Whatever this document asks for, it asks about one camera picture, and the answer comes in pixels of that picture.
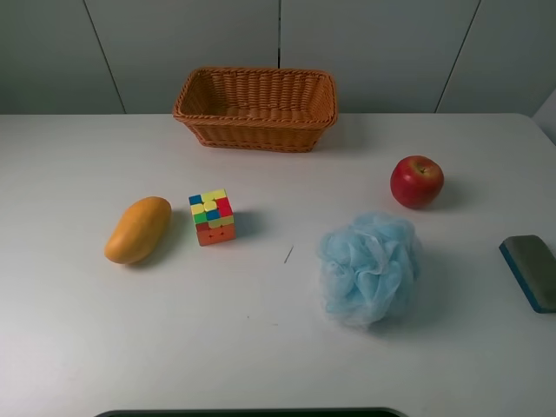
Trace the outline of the yellow orange mango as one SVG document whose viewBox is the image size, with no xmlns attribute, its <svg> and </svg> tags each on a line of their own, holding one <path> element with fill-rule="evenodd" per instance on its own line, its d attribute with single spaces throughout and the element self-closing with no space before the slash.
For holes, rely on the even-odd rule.
<svg viewBox="0 0 556 417">
<path fill-rule="evenodd" d="M 161 197 L 145 197 L 122 214 L 104 248 L 105 257 L 129 265 L 147 258 L 162 239 L 172 215 L 170 203 Z"/>
</svg>

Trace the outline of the multicoloured puzzle cube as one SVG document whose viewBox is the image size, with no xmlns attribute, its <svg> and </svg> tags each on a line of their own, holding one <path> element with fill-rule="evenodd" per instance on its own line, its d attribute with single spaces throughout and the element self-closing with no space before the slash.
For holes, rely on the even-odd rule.
<svg viewBox="0 0 556 417">
<path fill-rule="evenodd" d="M 236 238 L 234 211 L 225 189 L 192 195 L 189 206 L 197 241 L 202 247 Z"/>
</svg>

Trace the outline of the orange wicker basket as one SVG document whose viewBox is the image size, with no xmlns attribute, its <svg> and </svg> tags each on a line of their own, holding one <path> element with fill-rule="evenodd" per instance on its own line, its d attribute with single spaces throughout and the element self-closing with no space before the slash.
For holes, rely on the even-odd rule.
<svg viewBox="0 0 556 417">
<path fill-rule="evenodd" d="M 173 117 L 206 147 L 305 153 L 337 121 L 336 86 L 321 70 L 203 67 Z"/>
</svg>

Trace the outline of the light blue bath loofah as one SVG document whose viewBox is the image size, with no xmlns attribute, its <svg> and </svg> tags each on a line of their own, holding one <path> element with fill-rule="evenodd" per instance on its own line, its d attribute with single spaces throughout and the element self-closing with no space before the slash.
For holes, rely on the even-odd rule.
<svg viewBox="0 0 556 417">
<path fill-rule="evenodd" d="M 420 274 L 420 241 L 401 217 L 370 212 L 319 243 L 325 313 L 368 328 L 406 313 Z"/>
</svg>

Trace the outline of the red apple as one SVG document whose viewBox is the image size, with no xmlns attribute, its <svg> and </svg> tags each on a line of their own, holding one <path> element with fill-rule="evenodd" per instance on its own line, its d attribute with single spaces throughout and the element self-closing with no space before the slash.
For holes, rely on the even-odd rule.
<svg viewBox="0 0 556 417">
<path fill-rule="evenodd" d="M 423 209 L 439 195 L 444 181 L 439 164 L 425 156 L 407 156 L 396 164 L 390 177 L 390 190 L 402 206 Z"/>
</svg>

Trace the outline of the green blue board eraser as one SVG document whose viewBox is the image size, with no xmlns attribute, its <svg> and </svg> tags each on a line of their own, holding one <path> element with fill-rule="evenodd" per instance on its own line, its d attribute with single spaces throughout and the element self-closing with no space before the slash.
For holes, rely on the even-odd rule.
<svg viewBox="0 0 556 417">
<path fill-rule="evenodd" d="M 555 256 L 537 235 L 507 237 L 500 252 L 538 314 L 555 313 Z"/>
</svg>

